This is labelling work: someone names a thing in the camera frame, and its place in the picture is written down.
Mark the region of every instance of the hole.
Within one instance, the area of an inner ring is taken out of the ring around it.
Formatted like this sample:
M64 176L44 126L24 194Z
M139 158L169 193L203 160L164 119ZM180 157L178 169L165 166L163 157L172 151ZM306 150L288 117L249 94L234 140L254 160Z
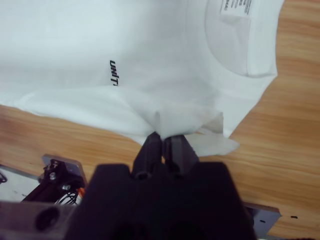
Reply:
M168 240L206 240L201 227L193 222L175 223L169 233Z
M35 219L35 227L39 231L44 231L56 224L60 216L56 207L50 207L42 212Z
M151 174L149 172L139 172L135 177L137 180L146 180L151 178Z

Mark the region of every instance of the neckline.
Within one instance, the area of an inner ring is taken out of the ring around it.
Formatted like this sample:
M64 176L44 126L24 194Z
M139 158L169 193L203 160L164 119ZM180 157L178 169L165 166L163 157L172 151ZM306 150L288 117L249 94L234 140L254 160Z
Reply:
M275 68L274 74L261 77L250 77L236 74L221 65L221 63L212 55L208 46L206 35L206 14L208 4L209 0L188 0L186 9L185 30L188 49L190 50L194 62L197 62L199 75L204 81L209 82L215 89L218 88L221 92L232 92L233 95L238 93L239 97L245 98L260 97L266 87L277 76L277 69ZM268 24L272 24L273 27L274 24L278 24L278 19L276 19L275 23L270 22ZM256 35L259 33L255 32L253 26L252 29L250 29L250 34Z

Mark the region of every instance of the black plastic part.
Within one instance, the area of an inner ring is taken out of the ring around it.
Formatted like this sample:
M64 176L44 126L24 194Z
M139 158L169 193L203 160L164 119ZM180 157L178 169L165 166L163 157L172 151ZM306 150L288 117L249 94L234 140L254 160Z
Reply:
M55 174L54 179L50 179L51 173ZM65 191L62 189L63 185L70 185L71 188ZM82 177L69 173L64 162L52 159L50 164L44 168L43 179L40 184L22 201L55 203L67 192L84 186Z
M156 163L161 163L162 141L160 136L154 132L149 135L135 158L132 176L141 179L142 176L149 177Z
M163 142L163 157L170 173L184 175L199 162L193 148L183 135L172 136Z

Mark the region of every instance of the white fabric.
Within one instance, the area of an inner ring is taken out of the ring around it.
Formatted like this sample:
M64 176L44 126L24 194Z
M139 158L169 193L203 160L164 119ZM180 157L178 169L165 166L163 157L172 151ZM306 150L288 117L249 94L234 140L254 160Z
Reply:
M139 143L205 133L187 136L198 155L227 154L222 132L277 76L282 4L242 18L222 0L0 0L0 104Z

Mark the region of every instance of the metal plate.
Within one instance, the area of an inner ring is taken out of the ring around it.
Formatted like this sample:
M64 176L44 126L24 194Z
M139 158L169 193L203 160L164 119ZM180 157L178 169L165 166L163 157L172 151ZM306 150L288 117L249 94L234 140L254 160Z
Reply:
M74 174L79 177L82 177L85 187L88 185L84 170L83 170L82 165L79 161L60 157L60 156L53 156L53 155L49 155L49 154L43 155L42 160L44 162L44 165L46 165L46 166L50 164L51 160L57 160L60 162L64 162L66 169L70 174Z

